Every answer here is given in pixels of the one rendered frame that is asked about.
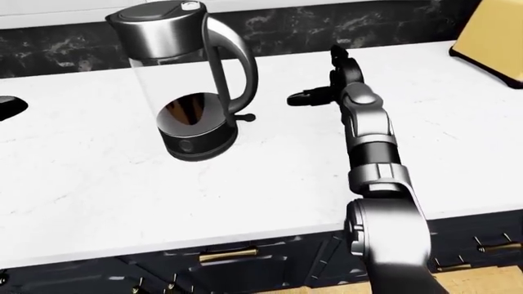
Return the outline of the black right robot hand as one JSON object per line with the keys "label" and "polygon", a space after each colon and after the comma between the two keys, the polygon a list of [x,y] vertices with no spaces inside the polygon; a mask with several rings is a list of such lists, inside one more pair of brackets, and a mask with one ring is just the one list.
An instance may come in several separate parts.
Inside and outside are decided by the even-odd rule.
{"label": "black right robot hand", "polygon": [[341,92],[351,82],[364,82],[363,73],[354,58],[349,57],[346,49],[338,45],[330,48],[331,63],[334,67],[329,72],[330,84],[304,90],[287,98],[287,105],[292,107],[341,104]]}

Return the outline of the glass and steel electric kettle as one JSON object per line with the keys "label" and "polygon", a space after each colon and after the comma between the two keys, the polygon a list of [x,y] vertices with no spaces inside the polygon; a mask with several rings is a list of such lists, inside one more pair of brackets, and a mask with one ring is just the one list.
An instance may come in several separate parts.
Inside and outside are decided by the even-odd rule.
{"label": "glass and steel electric kettle", "polygon": [[[169,154],[197,162],[227,151],[235,114],[253,101],[257,62],[245,41],[196,0],[147,2],[106,16],[129,59]],[[245,86],[231,97],[219,54],[233,53]]]}

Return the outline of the yellow toaster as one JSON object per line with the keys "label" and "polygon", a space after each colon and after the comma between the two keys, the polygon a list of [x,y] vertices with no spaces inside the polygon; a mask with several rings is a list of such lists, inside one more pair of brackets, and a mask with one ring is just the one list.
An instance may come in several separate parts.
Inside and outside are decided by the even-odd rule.
{"label": "yellow toaster", "polygon": [[523,0],[481,0],[449,55],[523,89]]}

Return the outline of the dark blue base cabinet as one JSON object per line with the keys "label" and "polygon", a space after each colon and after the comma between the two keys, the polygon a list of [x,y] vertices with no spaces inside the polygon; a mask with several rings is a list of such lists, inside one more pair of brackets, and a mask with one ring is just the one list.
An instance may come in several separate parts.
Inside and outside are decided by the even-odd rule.
{"label": "dark blue base cabinet", "polygon": [[[453,264],[461,255],[472,268],[517,265],[523,249],[483,253],[483,244],[506,242],[506,233],[523,242],[523,210],[451,217],[428,222],[433,258]],[[200,264],[203,252],[255,247],[256,256]],[[0,266],[0,294],[132,294],[142,277],[149,294],[163,294],[173,274],[179,291],[194,294],[246,294],[308,286],[334,286],[367,280],[364,264],[350,254],[343,232],[323,232],[248,242],[191,247],[84,261],[5,268]]]}

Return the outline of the black sink basin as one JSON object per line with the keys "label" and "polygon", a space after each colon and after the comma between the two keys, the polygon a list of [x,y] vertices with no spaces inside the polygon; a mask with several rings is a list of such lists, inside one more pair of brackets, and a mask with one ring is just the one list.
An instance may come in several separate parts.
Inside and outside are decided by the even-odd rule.
{"label": "black sink basin", "polygon": [[0,122],[15,117],[28,107],[28,103],[19,97],[0,96]]}

